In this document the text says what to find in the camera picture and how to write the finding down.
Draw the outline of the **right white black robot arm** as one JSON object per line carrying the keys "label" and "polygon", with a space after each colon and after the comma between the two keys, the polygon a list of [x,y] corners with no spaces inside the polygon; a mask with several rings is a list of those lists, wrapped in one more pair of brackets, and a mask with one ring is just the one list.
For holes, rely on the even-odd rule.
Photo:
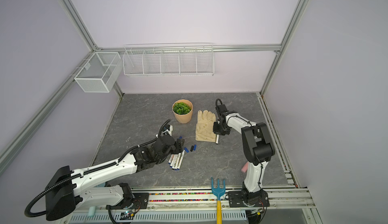
{"label": "right white black robot arm", "polygon": [[249,163],[239,199],[246,206],[260,204],[268,207],[268,194],[262,182],[265,168],[275,155],[275,147],[267,125],[252,122],[235,111],[229,111],[220,99],[215,104],[218,120],[213,124],[213,133],[225,136],[232,129],[240,133],[244,155]]}

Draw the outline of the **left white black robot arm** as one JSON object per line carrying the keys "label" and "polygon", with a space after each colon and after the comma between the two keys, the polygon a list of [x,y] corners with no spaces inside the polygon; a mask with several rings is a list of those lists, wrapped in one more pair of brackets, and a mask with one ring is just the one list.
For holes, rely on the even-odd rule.
{"label": "left white black robot arm", "polygon": [[48,221],[66,217],[81,207],[104,205],[107,209],[124,209],[133,206],[135,196],[128,184],[105,187],[103,195],[93,196],[93,188],[124,175],[163,163],[170,155],[183,151],[185,141],[169,134],[128,149],[121,157],[88,167],[71,170],[69,166],[57,170],[44,191],[27,205],[28,218],[46,216]]}

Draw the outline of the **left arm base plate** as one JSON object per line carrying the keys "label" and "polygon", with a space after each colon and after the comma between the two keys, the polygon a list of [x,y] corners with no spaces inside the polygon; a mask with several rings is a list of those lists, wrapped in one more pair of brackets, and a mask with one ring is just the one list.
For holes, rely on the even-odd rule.
{"label": "left arm base plate", "polygon": [[116,209],[146,209],[149,202],[149,193],[134,193],[133,197],[125,197],[117,205],[110,206],[112,210]]}

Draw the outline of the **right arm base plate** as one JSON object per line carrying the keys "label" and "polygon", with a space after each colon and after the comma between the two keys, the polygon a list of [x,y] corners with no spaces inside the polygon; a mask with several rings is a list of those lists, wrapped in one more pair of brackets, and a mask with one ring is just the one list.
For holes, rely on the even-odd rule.
{"label": "right arm base plate", "polygon": [[268,193],[264,190],[250,193],[245,191],[229,191],[225,195],[230,207],[269,207]]}

